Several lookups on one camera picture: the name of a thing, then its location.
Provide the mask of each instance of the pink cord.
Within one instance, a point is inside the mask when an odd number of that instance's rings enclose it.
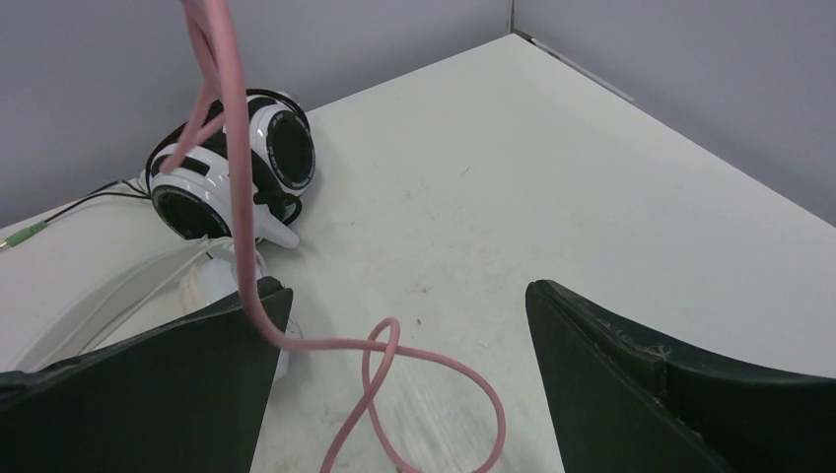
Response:
[[[197,62],[203,72],[203,84],[188,124],[180,134],[171,157],[163,164],[162,171],[171,172],[176,169],[182,163],[187,150],[206,140],[226,123],[230,179],[232,181],[233,233],[235,236],[236,264],[239,268],[238,284],[247,316],[264,338],[284,350],[363,351],[361,371],[365,392],[331,443],[331,447],[328,449],[328,453],[325,455],[319,469],[320,473],[331,471],[340,447],[367,410],[375,428],[375,433],[389,458],[406,473],[421,473],[408,465],[394,450],[394,447],[386,438],[373,402],[375,394],[381,388],[383,379],[391,367],[395,354],[427,360],[461,372],[487,393],[497,414],[497,438],[487,461],[473,472],[486,473],[496,464],[505,444],[505,410],[493,387],[477,372],[448,357],[398,345],[400,324],[391,317],[379,323],[372,334],[369,335],[368,340],[294,340],[285,337],[284,333],[276,328],[267,317],[255,286],[255,235],[252,219],[249,120],[246,111],[244,71],[239,56],[238,42],[226,0],[204,0],[205,10],[200,7],[199,2],[200,0],[182,0],[189,38],[197,56]],[[210,123],[201,126],[214,98],[213,96],[223,98],[224,112]],[[386,343],[378,342],[377,338],[387,328],[389,329],[388,341]],[[373,351],[383,352],[383,360],[375,372],[375,377],[370,379],[369,363]]]

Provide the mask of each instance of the black cable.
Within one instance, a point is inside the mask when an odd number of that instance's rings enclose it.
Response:
[[[94,190],[94,191],[92,191],[92,192],[89,192],[87,195],[93,195],[93,194],[96,194],[96,193],[98,193],[98,192],[102,192],[103,190],[105,190],[105,189],[107,189],[107,188],[109,188],[109,187],[113,187],[113,186],[115,186],[115,185],[117,185],[117,184],[119,184],[119,181],[118,181],[118,180],[114,180],[114,181],[108,182],[107,184],[103,185],[102,187],[99,187],[98,189],[96,189],[96,190]]]
[[[292,224],[296,219],[299,218],[299,215],[302,213],[302,201],[299,200],[299,197],[290,193],[285,194],[285,199],[290,201],[293,204],[293,212],[282,221],[285,225]]]
[[[145,194],[137,195],[137,194],[126,194],[124,192],[99,192],[99,193],[95,193],[95,194],[89,194],[86,197],[83,197],[82,199],[78,200],[77,202],[74,202],[74,203],[70,204],[69,206],[59,210],[58,212],[50,215],[49,217],[47,217],[43,220],[47,223],[50,223],[53,220],[57,219],[58,217],[60,217],[64,214],[66,214],[67,212],[75,209],[79,205],[84,204],[85,202],[93,200],[97,197],[103,197],[105,195],[113,195],[113,196],[117,196],[117,197],[129,197],[131,199],[140,199],[140,200],[151,200],[151,197],[149,197]]]
[[[133,190],[133,191],[134,191],[134,192],[136,192],[137,194],[140,194],[140,195],[144,195],[144,196],[146,196],[146,197],[149,197],[148,192],[146,192],[144,189],[142,189],[142,188],[140,188],[140,187],[134,187],[134,185],[133,185],[132,183],[130,183],[130,181],[129,181],[129,180],[121,180],[120,182],[121,182],[121,183],[123,183],[123,184],[125,184],[125,185],[127,185],[128,187],[130,187],[130,188],[131,188],[131,190]]]

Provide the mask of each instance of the dark green object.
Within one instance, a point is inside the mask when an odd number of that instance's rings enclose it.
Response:
[[[567,473],[834,471],[836,379],[707,352],[551,281],[525,308]]]
[[[293,292],[258,290],[287,327]],[[279,350],[238,294],[40,372],[0,373],[0,471],[248,473]]]

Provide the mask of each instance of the headphones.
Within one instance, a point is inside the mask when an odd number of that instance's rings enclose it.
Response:
[[[302,212],[299,195],[314,177],[316,159],[311,126],[289,95],[247,89],[252,158],[255,236],[286,248],[299,244],[287,226]],[[223,111],[214,101],[206,123]],[[145,164],[154,209],[185,239],[232,236],[229,161],[225,128],[185,154],[171,174],[160,167],[174,151],[185,123],[169,134]]]

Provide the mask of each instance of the table surface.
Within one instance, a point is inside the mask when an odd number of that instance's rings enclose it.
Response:
[[[259,248],[294,289],[294,317],[314,338],[366,337],[395,316],[404,344],[481,372],[509,420],[494,471],[562,471],[525,319],[533,280],[723,355],[836,376],[836,229],[516,36],[311,121],[303,243]],[[110,200],[3,253],[0,357],[109,271],[175,241],[147,204]],[[167,297],[122,331],[182,315]],[[252,471],[317,471],[359,373],[358,353],[294,356]],[[487,456],[494,414],[463,376],[398,360],[378,405],[428,472]],[[368,420],[336,471],[395,471]]]

